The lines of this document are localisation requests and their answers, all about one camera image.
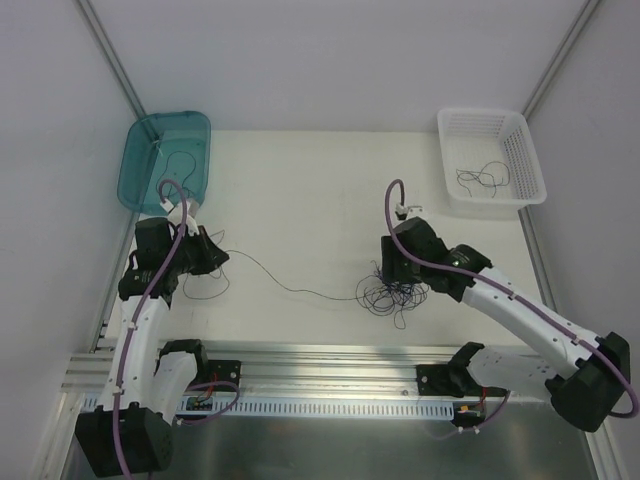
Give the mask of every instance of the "white cable clip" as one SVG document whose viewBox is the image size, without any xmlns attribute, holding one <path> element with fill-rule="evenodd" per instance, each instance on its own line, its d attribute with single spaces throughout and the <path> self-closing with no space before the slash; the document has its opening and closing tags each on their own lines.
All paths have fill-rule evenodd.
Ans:
<svg viewBox="0 0 640 480">
<path fill-rule="evenodd" d="M 171 203 L 169 201 L 168 198 L 165 198 L 163 201 L 160 202 L 160 206 L 164 209 L 165 212 L 170 213 L 171 210 L 173 210 L 175 208 L 175 206 L 173 205 L 173 203 Z"/>
<path fill-rule="evenodd" d="M 405 207 L 400 202 L 396 203 L 396 217 L 398 220 L 406 220 L 409 215 L 409 207 Z"/>
</svg>

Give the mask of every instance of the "wire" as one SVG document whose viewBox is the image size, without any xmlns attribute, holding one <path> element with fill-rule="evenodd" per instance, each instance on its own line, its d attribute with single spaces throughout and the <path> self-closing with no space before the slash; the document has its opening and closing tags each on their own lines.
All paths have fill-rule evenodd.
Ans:
<svg viewBox="0 0 640 480">
<path fill-rule="evenodd" d="M 182 190 L 184 192 L 186 192 L 186 197 L 187 198 L 192 198 L 194 197 L 193 191 L 190 190 L 189 188 L 187 188 L 185 186 L 185 184 L 187 183 L 187 180 L 189 180 L 189 177 L 191 177 L 191 175 L 193 175 L 193 173 L 196 171 L 196 167 L 198 165 L 198 161 L 196 160 L 196 158 L 189 152 L 185 152 L 184 150 L 176 150 L 175 152 L 172 152 L 171 154 L 169 154 L 169 156 L 167 157 L 167 163 L 165 164 L 164 167 L 164 171 L 160 174 L 160 178 L 158 178 L 158 181 L 156 182 L 156 190 L 159 191 L 160 190 L 160 183 L 163 181 L 162 177 L 164 176 L 165 173 L 167 173 L 167 170 L 169 170 L 169 161 L 171 160 L 171 157 L 173 157 L 175 154 L 177 153 L 182 153 L 184 155 L 188 155 L 189 157 L 191 157 L 191 160 L 193 160 L 193 168 L 191 169 L 191 171 L 189 172 L 189 174 L 184 177 L 182 179 L 182 184 L 180 185 L 182 187 Z M 170 186 L 169 188 L 169 193 L 167 194 L 167 198 L 169 198 L 171 200 L 171 198 L 175 195 L 176 192 L 173 191 L 173 185 Z"/>
<path fill-rule="evenodd" d="M 113 443 L 116 450 L 116 457 L 118 458 L 118 464 L 120 465 L 120 469 L 122 470 L 122 474 L 128 480 L 134 480 L 134 479 L 133 479 L 133 476 L 131 475 L 131 471 L 129 470 L 129 466 L 127 465 L 127 460 L 124 456 L 124 451 L 122 448 L 122 440 L 120 438 L 120 397 L 122 395 L 122 380 L 124 377 L 125 362 L 127 360 L 127 354 L 129 352 L 129 348 L 131 347 L 133 332 L 135 331 L 136 324 L 138 323 L 138 317 L 140 316 L 142 307 L 145 301 L 147 300 L 147 298 L 149 298 L 149 295 L 151 295 L 151 292 L 155 288 L 158 281 L 164 275 L 164 272 L 166 271 L 166 269 L 169 267 L 169 263 L 171 262 L 171 259 L 175 255 L 176 251 L 178 250 L 178 247 L 180 246 L 180 242 L 184 237 L 186 227 L 187 227 L 187 198 L 185 197 L 184 192 L 182 191 L 182 187 L 174 180 L 171 180 L 168 178 L 162 180 L 158 186 L 158 193 L 160 195 L 160 199 L 162 201 L 165 200 L 165 197 L 162 194 L 162 187 L 167 183 L 173 185 L 178 190 L 178 194 L 180 195 L 180 200 L 182 203 L 182 219 L 180 220 L 180 226 L 178 227 L 178 232 L 173 241 L 173 245 L 171 246 L 171 249 L 167 254 L 167 257 L 164 259 L 164 262 L 162 262 L 162 265 L 160 265 L 160 268 L 151 279 L 151 282 L 149 282 L 149 285 L 147 285 L 147 288 L 142 294 L 142 297 L 140 298 L 140 301 L 138 302 L 138 305 L 136 306 L 136 309 L 133 312 L 133 317 L 131 318 L 131 326 L 129 326 L 127 329 L 128 331 L 124 340 L 124 345 L 122 347 L 122 353 L 120 354 L 120 359 L 118 360 L 118 372 L 116 375 L 115 385 L 116 387 L 118 387 L 119 390 L 115 391 L 113 394 L 113 415 L 112 415 Z"/>
<path fill-rule="evenodd" d="M 389 184 L 389 186 L 387 187 L 387 191 L 385 193 L 385 198 L 384 198 L 385 220 L 387 222 L 387 229 L 389 230 L 389 235 L 391 235 L 391 239 L 393 240 L 393 243 L 405 257 L 407 257 L 412 262 L 417 263 L 418 265 L 422 265 L 424 267 L 433 268 L 435 270 L 442 270 L 445 272 L 459 273 L 459 274 L 474 278 L 476 280 L 479 280 L 481 282 L 484 282 L 487 285 L 491 285 L 496 290 L 499 290 L 500 292 L 505 293 L 506 295 L 509 296 L 509 298 L 512 298 L 518 301 L 519 303 L 521 303 L 522 305 L 524 305 L 525 307 L 527 307 L 529 310 L 531 310 L 533 313 L 538 315 L 538 317 L 540 317 L 546 323 L 548 323 L 549 325 L 554 327 L 556 330 L 558 330 L 560 333 L 568 337 L 572 342 L 584 347 L 591 354 L 595 355 L 602 363 L 606 365 L 606 367 L 611 371 L 611 373 L 613 373 L 616 379 L 624 387 L 625 391 L 629 395 L 629 398 L 631 399 L 631 410 L 629 412 L 624 412 L 624 413 L 611 412 L 609 415 L 616 418 L 633 418 L 638 415 L 638 412 L 640 412 L 640 405 L 639 405 L 638 396 L 636 395 L 636 392 L 634 391 L 629 381 L 624 377 L 622 372 L 611 362 L 611 360 L 609 360 L 602 352 L 600 352 L 600 350 L 593 347 L 588 342 L 578 338 L 578 336 L 575 333 L 573 333 L 571 330 L 566 328 L 564 325 L 561 325 L 560 323 L 555 321 L 553 318 L 551 318 L 548 314 L 542 311 L 535 304 L 533 304 L 526 298 L 519 296 L 513 290 L 500 284 L 499 282 L 496 282 L 495 280 L 485 277 L 484 275 L 481 275 L 479 273 L 470 272 L 462 268 L 450 267 L 447 265 L 439 265 L 437 263 L 427 262 L 411 254 L 411 252 L 409 252 L 398 239 L 398 236 L 393 230 L 393 223 L 391 221 L 391 210 L 390 210 L 391 192 L 393 191 L 396 185 L 400 186 L 401 198 L 404 199 L 404 182 L 400 179 L 396 179 Z"/>
<path fill-rule="evenodd" d="M 378 265 L 373 262 L 375 270 L 356 285 L 356 298 L 362 308 L 378 317 L 393 315 L 393 325 L 398 330 L 405 330 L 407 323 L 404 312 L 411 311 L 427 299 L 429 287 L 418 283 L 385 282 Z M 376 285 L 364 287 L 360 296 L 360 286 L 369 278 L 376 279 Z"/>
<path fill-rule="evenodd" d="M 500 179 L 500 183 L 496 183 L 495 176 L 493 174 L 491 174 L 491 173 L 485 172 L 485 170 L 490 165 L 494 165 L 494 164 L 502 165 L 505 168 L 505 170 L 507 172 L 507 174 L 506 174 L 506 182 L 505 182 L 504 174 L 502 175 L 502 177 Z M 469 187 L 467 187 L 465 184 L 463 184 L 462 182 L 478 182 L 483 187 L 493 188 L 493 195 L 491 195 L 491 198 L 495 198 L 496 193 L 498 193 L 498 187 L 506 187 L 507 185 L 509 185 L 511 183 L 511 170 L 509 170 L 509 166 L 504 162 L 498 162 L 498 161 L 493 161 L 493 162 L 487 163 L 478 172 L 475 172 L 473 170 L 456 169 L 456 175 L 457 175 L 456 180 L 458 182 L 458 185 L 460 185 L 461 187 L 465 188 L 467 190 L 467 192 L 469 192 L 469 196 L 470 197 L 473 197 L 473 195 L 471 194 L 471 189 Z"/>
<path fill-rule="evenodd" d="M 224 273 L 224 269 L 222 267 L 219 267 L 218 270 L 220 271 L 220 276 L 216 277 L 213 274 L 209 273 L 208 276 L 215 279 L 215 280 L 220 280 L 221 278 L 224 278 L 225 281 L 227 282 L 226 286 L 222 289 L 221 292 L 216 293 L 214 295 L 210 295 L 208 297 L 196 297 L 194 295 L 191 295 L 189 293 L 187 293 L 187 282 L 189 281 L 189 279 L 191 277 L 193 277 L 193 275 L 187 275 L 187 278 L 184 279 L 184 282 L 182 282 L 182 293 L 184 294 L 185 297 L 187 297 L 190 300 L 212 300 L 214 298 L 219 297 L 220 295 L 223 295 L 227 290 L 229 290 L 229 287 L 231 287 L 231 280 L 229 280 L 229 277 L 227 277 L 227 274 Z"/>
<path fill-rule="evenodd" d="M 208 388 L 208 387 L 229 387 L 236 392 L 236 396 L 233 397 L 233 400 L 231 400 L 231 402 L 226 407 L 222 408 L 221 410 L 218 410 L 216 413 L 207 415 L 207 417 L 202 418 L 200 420 L 184 420 L 183 419 L 181 424 L 195 426 L 195 425 L 202 425 L 204 423 L 209 423 L 215 420 L 216 418 L 219 418 L 222 414 L 231 410 L 236 405 L 236 403 L 238 403 L 238 400 L 240 399 L 240 388 L 233 382 L 217 381 L 217 382 L 201 383 L 200 385 L 190 386 L 188 390 L 199 390 L 199 389 Z"/>
<path fill-rule="evenodd" d="M 239 250 L 227 250 L 227 253 L 242 255 L 256 265 L 258 265 L 277 285 L 288 292 L 292 293 L 309 293 L 312 295 L 316 295 L 318 297 L 324 298 L 326 300 L 338 301 L 338 302 L 347 302 L 347 301 L 357 301 L 358 304 L 369 310 L 370 313 L 376 315 L 378 317 L 385 317 L 393 315 L 393 324 L 398 330 L 405 330 L 407 328 L 407 324 L 404 318 L 404 312 L 411 311 L 415 309 L 418 305 L 423 303 L 427 299 L 427 291 L 429 287 L 422 284 L 401 284 L 399 282 L 384 282 L 382 279 L 382 273 L 378 266 L 375 265 L 375 271 L 372 275 L 367 275 L 362 280 L 360 280 L 356 285 L 356 294 L 354 297 L 349 298 L 337 298 L 331 297 L 329 295 L 325 295 L 323 293 L 316 292 L 314 290 L 308 289 L 298 289 L 298 288 L 290 288 L 280 282 L 262 263 L 256 260 L 254 257 L 249 255 L 248 253 L 241 252 Z M 190 298 L 192 300 L 211 300 L 213 298 L 219 297 L 223 293 L 225 293 L 229 287 L 231 286 L 231 280 L 227 277 L 220 268 L 222 272 L 221 277 L 225 279 L 227 285 L 220 292 L 215 295 L 207 296 L 207 297 L 196 297 L 190 295 L 186 292 L 186 284 L 187 280 L 182 284 L 182 292 L 185 297 Z M 375 286 L 366 286 L 363 287 L 362 294 L 360 294 L 360 288 L 367 279 L 374 278 L 377 279 L 379 283 Z"/>
<path fill-rule="evenodd" d="M 307 290 L 306 288 L 289 288 L 286 285 L 283 285 L 276 277 L 274 277 L 271 274 L 271 272 L 269 270 L 266 269 L 266 267 L 264 265 L 262 265 L 258 260 L 253 258 L 248 253 L 244 253 L 244 252 L 241 252 L 239 250 L 227 250 L 227 253 L 236 253 L 238 255 L 242 255 L 242 256 L 248 258 L 253 263 L 258 265 L 262 270 L 264 270 L 264 272 L 267 275 L 269 275 L 269 277 L 271 277 L 271 280 L 276 282 L 278 285 L 280 285 L 280 287 L 284 288 L 287 292 L 291 292 L 291 293 L 310 293 L 311 295 L 317 295 L 318 297 L 326 298 L 327 300 L 334 300 L 336 302 L 350 302 L 350 301 L 353 301 L 353 300 L 358 300 L 358 298 L 362 298 L 362 297 L 357 297 L 357 296 L 356 297 L 349 297 L 349 298 L 336 298 L 336 297 L 330 297 L 329 295 L 324 295 L 322 293 L 314 292 L 313 290 Z"/>
</svg>

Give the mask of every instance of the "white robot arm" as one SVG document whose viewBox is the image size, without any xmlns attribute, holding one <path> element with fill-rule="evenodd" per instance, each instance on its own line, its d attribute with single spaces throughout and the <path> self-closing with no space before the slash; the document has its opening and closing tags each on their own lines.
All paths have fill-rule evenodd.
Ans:
<svg viewBox="0 0 640 480">
<path fill-rule="evenodd" d="M 166 469 L 177 405 L 194 380 L 210 381 L 200 340 L 168 342 L 156 358 L 178 277 L 208 274 L 229 259 L 195 222 L 196 209 L 185 200 L 184 221 L 170 211 L 167 218 L 136 224 L 137 250 L 118 284 L 122 326 L 114 362 L 96 409 L 76 422 L 76 438 L 98 477 Z M 183 237 L 171 220 L 184 229 Z"/>
<path fill-rule="evenodd" d="M 392 225 L 389 208 L 394 186 L 401 187 L 396 207 L 401 223 Z M 404 206 L 404 185 L 387 189 L 385 217 L 389 236 L 382 237 L 385 282 L 426 283 L 434 291 L 480 310 L 531 346 L 541 357 L 507 355 L 468 343 L 454 355 L 443 376 L 431 378 L 443 395 L 464 396 L 482 387 L 501 387 L 550 401 L 575 427 L 593 432 L 608 415 L 629 418 L 638 399 L 629 384 L 629 344 L 610 333 L 602 338 L 521 293 L 484 255 L 468 245 L 449 249 L 419 216 L 421 208 Z M 612 409 L 627 391 L 629 413 Z"/>
</svg>

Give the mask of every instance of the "white plastic basket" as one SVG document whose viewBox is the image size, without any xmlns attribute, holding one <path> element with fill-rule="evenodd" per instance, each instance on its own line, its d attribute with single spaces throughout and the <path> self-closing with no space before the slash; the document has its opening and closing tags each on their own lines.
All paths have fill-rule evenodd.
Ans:
<svg viewBox="0 0 640 480">
<path fill-rule="evenodd" d="M 547 198 L 529 127 L 519 113 L 447 108 L 438 112 L 438 130 L 449 202 L 457 213 L 506 218 Z"/>
</svg>

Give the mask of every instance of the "purple cable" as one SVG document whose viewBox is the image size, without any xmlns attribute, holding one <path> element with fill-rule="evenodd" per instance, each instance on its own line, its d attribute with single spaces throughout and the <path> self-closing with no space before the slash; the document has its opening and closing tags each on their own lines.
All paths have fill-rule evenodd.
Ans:
<svg viewBox="0 0 640 480">
<path fill-rule="evenodd" d="M 389 186 L 387 187 L 387 191 L 386 191 L 385 196 L 384 196 L 384 202 L 385 202 L 384 203 L 384 205 L 385 205 L 384 214 L 385 214 L 385 220 L 387 221 L 387 228 L 389 229 L 389 234 L 391 235 L 393 243 L 396 245 L 398 250 L 400 250 L 400 252 L 405 257 L 407 257 L 412 262 L 417 263 L 418 265 L 422 265 L 422 266 L 425 266 L 425 267 L 428 267 L 428 268 L 433 268 L 435 270 L 442 270 L 442 271 L 445 271 L 445 272 L 459 273 L 459 274 L 462 274 L 462 275 L 466 275 L 468 277 L 472 277 L 472 278 L 474 278 L 476 280 L 479 280 L 479 281 L 484 282 L 484 283 L 486 283 L 488 285 L 491 285 L 495 289 L 507 294 L 511 298 L 514 298 L 515 300 L 520 302 L 522 305 L 527 307 L 533 313 L 538 315 L 542 320 L 547 322 L 549 325 L 554 327 L 556 330 L 558 330 L 563 335 L 567 336 L 572 342 L 577 343 L 578 345 L 581 345 L 582 347 L 587 349 L 590 353 L 592 353 L 593 355 L 598 357 L 598 359 L 602 363 L 604 363 L 606 365 L 606 367 L 611 371 L 611 373 L 613 373 L 613 375 L 620 382 L 620 384 L 624 387 L 625 391 L 629 395 L 629 398 L 631 399 L 631 410 L 629 412 L 624 412 L 624 413 L 611 412 L 609 415 L 611 415 L 612 417 L 616 417 L 616 418 L 633 418 L 636 415 L 638 415 L 638 412 L 640 412 L 640 405 L 638 404 L 638 396 L 636 395 L 636 392 L 633 390 L 633 387 L 631 386 L 629 381 L 624 377 L 622 372 L 620 372 L 620 370 L 611 362 L 611 360 L 609 360 L 597 348 L 593 347 L 592 345 L 590 345 L 586 341 L 584 341 L 582 339 L 579 339 L 578 336 L 575 333 L 573 333 L 571 330 L 566 328 L 564 325 L 556 322 L 553 318 L 551 318 L 549 315 L 547 315 L 544 311 L 542 311 L 540 308 L 538 308 L 535 304 L 533 304 L 532 302 L 530 302 L 526 298 L 522 298 L 521 296 L 517 295 L 513 290 L 511 290 L 508 287 L 505 287 L 504 285 L 496 282 L 495 280 L 487 278 L 484 275 L 480 275 L 480 274 L 477 274 L 477 273 L 474 273 L 474 272 L 469 272 L 467 270 L 463 270 L 461 268 L 450 267 L 448 265 L 439 265 L 437 263 L 427 262 L 425 260 L 422 260 L 422 259 L 416 257 L 415 255 L 412 255 L 411 252 L 409 252 L 406 248 L 404 248 L 404 246 L 400 243 L 400 240 L 398 239 L 398 236 L 393 231 L 393 224 L 391 222 L 391 210 L 389 208 L 390 205 L 391 205 L 391 192 L 393 191 L 393 188 L 396 185 L 400 186 L 400 199 L 401 199 L 401 203 L 404 205 L 404 182 L 402 180 L 400 180 L 400 179 L 396 179 L 393 182 L 391 182 L 389 184 Z M 492 417 L 490 417 L 490 418 L 495 418 L 495 413 L 498 413 L 498 412 L 497 411 L 494 412 L 494 415 L 492 415 Z M 489 418 L 487 418 L 487 420 L 485 420 L 485 422 L 483 422 L 481 425 L 484 425 L 488 420 L 489 420 Z"/>
<path fill-rule="evenodd" d="M 165 200 L 165 197 L 162 194 L 162 187 L 164 187 L 167 183 L 170 183 L 172 186 L 174 186 L 178 191 L 178 194 L 180 194 L 180 201 L 182 203 L 182 219 L 180 221 L 180 226 L 178 227 L 178 232 L 176 233 L 176 238 L 174 239 L 173 245 L 171 246 L 171 250 L 169 250 L 169 253 L 167 254 L 167 258 L 165 258 L 164 262 L 162 262 L 162 265 L 160 266 L 160 268 L 154 275 L 153 279 L 147 286 L 147 289 L 142 294 L 142 298 L 140 298 L 140 301 L 138 302 L 138 305 L 136 306 L 136 309 L 133 312 L 131 323 L 134 326 L 138 322 L 138 317 L 140 316 L 140 312 L 142 311 L 144 302 L 146 302 L 147 298 L 149 298 L 149 295 L 151 295 L 151 292 L 153 291 L 154 287 L 156 286 L 156 284 L 164 274 L 165 270 L 169 267 L 169 263 L 171 262 L 171 259 L 175 255 L 176 251 L 178 250 L 178 247 L 180 246 L 180 242 L 182 241 L 182 238 L 185 235 L 185 231 L 187 227 L 187 197 L 185 196 L 184 191 L 182 190 L 182 187 L 180 186 L 180 184 L 170 179 L 162 180 L 160 182 L 160 185 L 158 185 L 158 193 L 160 194 L 160 199 L 162 201 Z M 127 336 L 125 337 L 124 345 L 122 347 L 122 353 L 120 354 L 120 360 L 119 360 L 120 363 L 118 364 L 118 374 L 116 375 L 116 387 L 119 387 L 119 388 L 122 388 L 122 377 L 124 376 L 125 361 L 127 359 L 127 353 L 129 352 L 129 347 L 131 346 L 131 339 L 133 338 L 134 330 L 135 330 L 134 328 L 128 329 Z M 124 451 L 122 449 L 122 440 L 120 439 L 120 396 L 121 395 L 122 393 L 120 392 L 115 393 L 113 395 L 113 416 L 112 416 L 113 443 L 116 450 L 116 456 L 118 457 L 118 463 L 120 464 L 120 469 L 122 470 L 122 474 L 128 480 L 134 480 L 133 476 L 131 475 L 131 471 L 129 470 L 129 467 L 127 466 L 127 460 L 124 457 Z"/>
<path fill-rule="evenodd" d="M 238 400 L 240 399 L 240 389 L 233 382 L 218 381 L 218 382 L 201 383 L 200 385 L 190 386 L 189 390 L 198 390 L 199 388 L 208 388 L 208 387 L 230 387 L 230 388 L 233 388 L 233 390 L 236 392 L 236 396 L 233 397 L 233 400 L 231 400 L 231 403 L 229 403 L 229 405 L 218 410 L 216 413 L 208 415 L 205 418 L 201 418 L 200 420 L 182 420 L 182 423 L 184 425 L 191 425 L 191 426 L 202 425 L 203 423 L 208 423 L 212 420 L 215 420 L 216 418 L 219 418 L 222 414 L 231 410 L 236 405 L 236 403 L 238 403 Z"/>
</svg>

